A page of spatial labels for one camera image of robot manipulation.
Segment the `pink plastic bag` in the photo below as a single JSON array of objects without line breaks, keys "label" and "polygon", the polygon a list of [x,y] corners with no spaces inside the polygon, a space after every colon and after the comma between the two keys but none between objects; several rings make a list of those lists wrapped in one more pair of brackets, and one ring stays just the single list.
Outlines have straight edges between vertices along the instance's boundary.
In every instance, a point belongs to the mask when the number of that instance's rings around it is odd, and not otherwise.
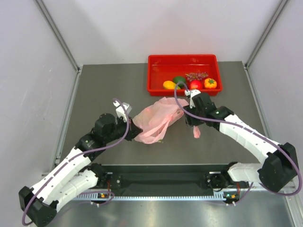
[{"label": "pink plastic bag", "polygon": [[144,144],[160,142],[168,127],[183,115],[184,112],[177,105],[175,98],[161,98],[133,118],[134,124],[143,130],[134,140]]}]

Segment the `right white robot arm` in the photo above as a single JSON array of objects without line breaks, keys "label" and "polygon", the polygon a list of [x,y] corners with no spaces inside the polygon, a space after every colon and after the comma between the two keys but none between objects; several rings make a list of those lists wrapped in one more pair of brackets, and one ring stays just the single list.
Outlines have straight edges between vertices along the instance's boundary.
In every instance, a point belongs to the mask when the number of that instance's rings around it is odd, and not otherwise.
[{"label": "right white robot arm", "polygon": [[216,107],[207,93],[186,90],[189,105],[184,107],[188,126],[206,124],[232,138],[247,149],[257,164],[230,163],[222,171],[221,182],[232,187],[237,182],[259,183],[267,190],[278,193],[299,171],[295,147],[290,143],[273,141],[243,122],[225,106]]}]

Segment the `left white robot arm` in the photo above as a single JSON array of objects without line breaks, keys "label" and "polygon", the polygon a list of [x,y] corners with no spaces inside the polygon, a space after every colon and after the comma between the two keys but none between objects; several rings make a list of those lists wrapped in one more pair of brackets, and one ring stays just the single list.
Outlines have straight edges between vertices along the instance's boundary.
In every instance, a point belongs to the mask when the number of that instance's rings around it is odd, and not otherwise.
[{"label": "left white robot arm", "polygon": [[131,117],[102,114],[91,131],[79,139],[68,156],[40,182],[24,186],[18,193],[24,217],[38,227],[45,227],[66,203],[94,187],[108,187],[109,177],[94,160],[111,146],[109,143],[131,141],[142,132]]}]

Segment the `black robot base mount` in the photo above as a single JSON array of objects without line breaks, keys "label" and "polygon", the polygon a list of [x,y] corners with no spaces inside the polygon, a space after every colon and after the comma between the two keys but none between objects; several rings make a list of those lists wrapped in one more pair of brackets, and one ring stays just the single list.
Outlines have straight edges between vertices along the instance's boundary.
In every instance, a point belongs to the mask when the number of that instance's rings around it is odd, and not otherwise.
[{"label": "black robot base mount", "polygon": [[100,175],[96,188],[111,189],[117,196],[173,196],[210,194],[215,190],[248,183],[234,182],[226,165],[101,165],[91,164],[83,170]]}]

